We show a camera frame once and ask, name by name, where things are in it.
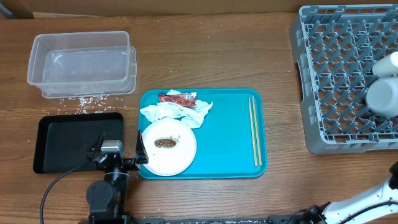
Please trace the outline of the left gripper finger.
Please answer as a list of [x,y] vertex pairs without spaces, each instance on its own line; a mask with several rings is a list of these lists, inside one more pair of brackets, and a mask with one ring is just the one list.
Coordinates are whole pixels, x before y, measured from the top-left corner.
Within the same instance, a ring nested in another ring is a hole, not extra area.
[[144,141],[143,141],[141,130],[138,130],[138,134],[137,134],[136,162],[138,164],[147,164],[149,162],[149,158],[148,158],[145,146],[144,146]]
[[95,143],[93,144],[93,146],[90,149],[90,152],[98,152],[101,149],[102,143],[105,139],[105,132],[102,132],[99,136],[99,138],[95,141]]

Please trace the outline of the red snack wrapper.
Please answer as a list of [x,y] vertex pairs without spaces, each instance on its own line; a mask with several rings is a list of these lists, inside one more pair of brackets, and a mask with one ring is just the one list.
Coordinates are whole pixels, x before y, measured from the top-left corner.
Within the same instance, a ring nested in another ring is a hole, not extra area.
[[160,102],[175,103],[180,106],[195,106],[197,101],[197,93],[180,93],[176,95],[159,95]]

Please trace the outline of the wooden chopstick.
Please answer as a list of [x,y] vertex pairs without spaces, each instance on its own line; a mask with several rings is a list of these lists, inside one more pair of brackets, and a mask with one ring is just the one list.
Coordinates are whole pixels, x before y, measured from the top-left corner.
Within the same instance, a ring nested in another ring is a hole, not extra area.
[[251,103],[250,96],[248,97],[248,103],[249,103],[249,119],[250,119],[250,125],[251,125],[252,148],[253,148],[253,154],[254,154],[254,165],[255,165],[255,167],[257,167],[258,166],[258,163],[257,163],[257,152],[256,152],[256,142],[255,142],[255,137],[254,137],[254,124],[253,124],[253,117],[252,117],[252,103]]
[[256,140],[257,164],[261,166],[262,165],[261,145],[260,145],[260,139],[259,139],[256,101],[254,99],[254,95],[252,95],[252,116],[253,116],[253,121],[254,121],[254,133],[256,135],[255,140]]

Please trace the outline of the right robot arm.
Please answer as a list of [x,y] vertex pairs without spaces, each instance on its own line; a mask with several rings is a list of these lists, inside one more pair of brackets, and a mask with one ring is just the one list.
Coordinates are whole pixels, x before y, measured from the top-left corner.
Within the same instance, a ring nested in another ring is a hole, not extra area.
[[314,205],[295,223],[362,224],[397,213],[397,164],[383,183],[339,202]]

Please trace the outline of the grey shallow bowl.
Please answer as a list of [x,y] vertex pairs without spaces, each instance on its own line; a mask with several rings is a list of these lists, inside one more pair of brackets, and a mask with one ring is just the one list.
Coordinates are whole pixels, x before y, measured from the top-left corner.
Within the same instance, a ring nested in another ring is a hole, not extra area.
[[380,116],[397,116],[397,77],[375,81],[368,89],[366,103],[372,112]]

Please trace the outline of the white cup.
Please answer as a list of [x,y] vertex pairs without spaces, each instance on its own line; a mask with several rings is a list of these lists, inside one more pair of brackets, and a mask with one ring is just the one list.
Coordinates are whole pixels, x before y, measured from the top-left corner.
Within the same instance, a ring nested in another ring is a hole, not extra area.
[[398,52],[393,52],[377,61],[372,67],[372,73],[380,78],[389,78],[398,73]]

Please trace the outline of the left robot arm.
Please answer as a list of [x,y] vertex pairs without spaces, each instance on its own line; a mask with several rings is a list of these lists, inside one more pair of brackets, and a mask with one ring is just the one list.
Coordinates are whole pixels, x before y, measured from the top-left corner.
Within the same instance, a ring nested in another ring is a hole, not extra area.
[[130,171],[139,171],[149,158],[144,147],[142,133],[137,134],[136,156],[124,157],[120,140],[106,140],[103,133],[88,150],[87,159],[97,170],[104,172],[104,179],[92,183],[86,191],[90,206],[89,223],[137,223],[126,212],[127,187]]

